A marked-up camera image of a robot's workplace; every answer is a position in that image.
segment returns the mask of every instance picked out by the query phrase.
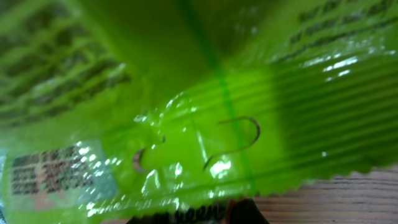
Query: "wood grain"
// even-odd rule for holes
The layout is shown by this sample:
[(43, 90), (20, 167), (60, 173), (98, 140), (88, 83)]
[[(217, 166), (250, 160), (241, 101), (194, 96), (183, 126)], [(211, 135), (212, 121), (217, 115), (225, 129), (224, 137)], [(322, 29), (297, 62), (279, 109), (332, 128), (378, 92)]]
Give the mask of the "wood grain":
[(283, 197), (255, 199), (271, 224), (398, 223), (398, 166), (318, 181)]

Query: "green plastic package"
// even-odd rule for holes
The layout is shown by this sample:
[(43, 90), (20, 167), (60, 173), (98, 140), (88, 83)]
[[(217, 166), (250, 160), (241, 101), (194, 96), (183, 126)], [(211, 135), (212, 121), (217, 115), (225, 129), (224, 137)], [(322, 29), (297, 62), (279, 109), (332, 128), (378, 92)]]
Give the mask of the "green plastic package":
[(393, 0), (2, 0), (5, 219), (101, 223), (397, 162), (397, 15)]

